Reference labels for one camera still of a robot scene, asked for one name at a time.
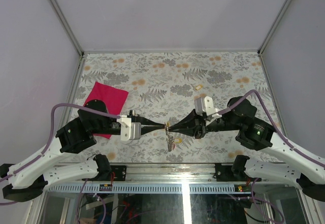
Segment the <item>metal spiral keyring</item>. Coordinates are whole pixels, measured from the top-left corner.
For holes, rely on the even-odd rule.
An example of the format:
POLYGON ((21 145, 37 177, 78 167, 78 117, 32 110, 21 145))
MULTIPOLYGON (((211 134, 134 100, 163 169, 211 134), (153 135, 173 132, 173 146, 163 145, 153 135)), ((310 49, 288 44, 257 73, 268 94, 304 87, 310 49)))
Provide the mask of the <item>metal spiral keyring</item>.
POLYGON ((174 137, 171 135, 170 131, 170 122, 165 123, 165 133, 167 137, 167 147, 168 147, 168 152, 171 152, 175 149, 175 143, 174 143, 174 137))

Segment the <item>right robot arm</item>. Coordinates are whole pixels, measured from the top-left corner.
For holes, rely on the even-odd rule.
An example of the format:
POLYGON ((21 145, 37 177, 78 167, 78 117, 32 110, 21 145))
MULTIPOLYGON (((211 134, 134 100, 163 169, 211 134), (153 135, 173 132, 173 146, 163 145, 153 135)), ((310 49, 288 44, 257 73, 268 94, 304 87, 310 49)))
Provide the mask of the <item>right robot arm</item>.
POLYGON ((266 179, 293 186, 308 197, 324 201, 324 158, 285 137, 273 121, 256 117, 257 108, 244 97, 231 98, 227 108, 213 106, 211 97, 195 100, 195 109, 169 131, 201 139, 207 133, 237 131, 242 146, 272 155, 281 163, 263 163, 239 155, 232 165, 236 180, 266 179))

